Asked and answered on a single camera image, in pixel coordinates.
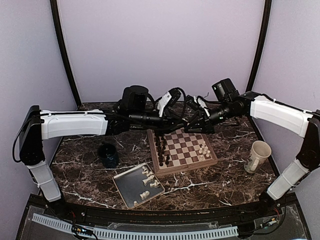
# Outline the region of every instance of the white wall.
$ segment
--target white wall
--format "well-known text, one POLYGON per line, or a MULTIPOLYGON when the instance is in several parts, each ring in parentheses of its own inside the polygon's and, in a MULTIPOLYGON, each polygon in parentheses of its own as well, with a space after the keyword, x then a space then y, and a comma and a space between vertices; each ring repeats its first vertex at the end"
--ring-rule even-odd
POLYGON ((264 0, 60 0, 71 67, 83 102, 117 101, 130 85, 156 99, 172 87, 214 99, 250 76, 264 0))
MULTIPOLYGON (((320 1, 273 1, 265 47, 253 90, 287 104, 320 109, 320 1)), ((302 139, 265 121, 256 121, 282 172, 296 157, 302 139)), ((313 239, 320 236, 320 170, 296 188, 313 239)))
MULTIPOLYGON (((30 193, 37 188, 11 156, 31 105, 75 110, 49 0, 0 0, 0 239, 15 239, 30 193)), ((44 142, 51 160, 59 139, 44 142)))

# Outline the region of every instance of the dark marble tabletop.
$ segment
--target dark marble tabletop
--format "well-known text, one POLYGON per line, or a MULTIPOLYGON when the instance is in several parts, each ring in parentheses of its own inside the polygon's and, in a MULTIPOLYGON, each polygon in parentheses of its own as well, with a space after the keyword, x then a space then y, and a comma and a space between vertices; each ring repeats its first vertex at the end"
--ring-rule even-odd
MULTIPOLYGON (((80 110, 106 109, 112 103, 86 103, 80 110)), ((175 106, 179 112, 181 104, 175 106)), ((187 108, 186 118, 193 111, 187 108)), ((258 200, 259 194, 275 179, 266 161, 255 174, 244 170, 251 145, 258 140, 246 117, 228 120, 207 135, 218 163, 213 166, 159 177, 165 193, 135 210, 196 210, 234 206, 258 200)), ((117 136, 65 137, 51 169, 67 202, 102 208, 126 209, 112 178, 130 168, 148 163, 153 168, 147 132, 131 130, 117 136), (120 164, 106 169, 97 149, 112 143, 120 164)))

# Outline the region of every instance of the robotic arm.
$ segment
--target robotic arm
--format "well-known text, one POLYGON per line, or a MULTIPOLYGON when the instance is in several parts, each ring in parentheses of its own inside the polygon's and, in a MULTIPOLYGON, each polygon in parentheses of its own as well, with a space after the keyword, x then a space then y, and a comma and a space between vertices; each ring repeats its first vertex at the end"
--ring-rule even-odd
POLYGON ((284 127, 304 138, 295 160, 263 192, 260 197, 260 214, 294 187, 306 174, 320 164, 320 111, 311 112, 289 106, 266 94, 253 91, 242 95, 229 78, 212 86, 220 106, 208 109, 204 99, 188 96, 188 104, 197 109, 190 124, 185 128, 189 133, 214 133, 214 125, 237 116, 251 116, 284 127))
POLYGON ((105 110, 57 112, 32 106, 14 142, 13 159, 26 165, 50 207, 64 215, 64 196, 46 160, 42 141, 74 135, 117 135, 141 129, 170 133, 187 125, 182 118, 184 112, 177 116, 168 108, 181 96, 179 89, 173 88, 154 101, 147 88, 127 87, 114 108, 105 110), (152 109, 146 108, 147 98, 152 102, 152 109), (16 160, 14 155, 18 137, 20 160, 16 160))

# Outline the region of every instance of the chessboard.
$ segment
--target chessboard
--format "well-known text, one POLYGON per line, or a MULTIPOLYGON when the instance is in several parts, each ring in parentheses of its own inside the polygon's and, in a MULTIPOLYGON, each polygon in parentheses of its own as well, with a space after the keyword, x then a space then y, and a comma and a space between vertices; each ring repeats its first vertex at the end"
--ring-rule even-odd
POLYGON ((157 138, 154 131, 147 130, 147 137, 150 144, 154 173, 157 176, 204 168, 218 163, 217 156, 205 134, 185 133, 183 129, 165 134, 166 145, 162 166, 159 164, 156 146, 157 138), (210 150, 209 156, 199 153, 203 142, 205 142, 208 150, 210 150), (167 155, 170 156, 168 165, 165 164, 167 155))

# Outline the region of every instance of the black mug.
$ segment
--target black mug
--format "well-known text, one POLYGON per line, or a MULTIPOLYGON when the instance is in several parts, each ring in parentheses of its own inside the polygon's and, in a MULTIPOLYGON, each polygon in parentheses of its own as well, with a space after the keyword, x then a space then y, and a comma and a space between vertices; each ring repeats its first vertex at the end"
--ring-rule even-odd
POLYGON ((98 156, 102 165, 107 169, 114 169, 119 164, 117 149, 111 143, 105 143, 98 149, 98 156))

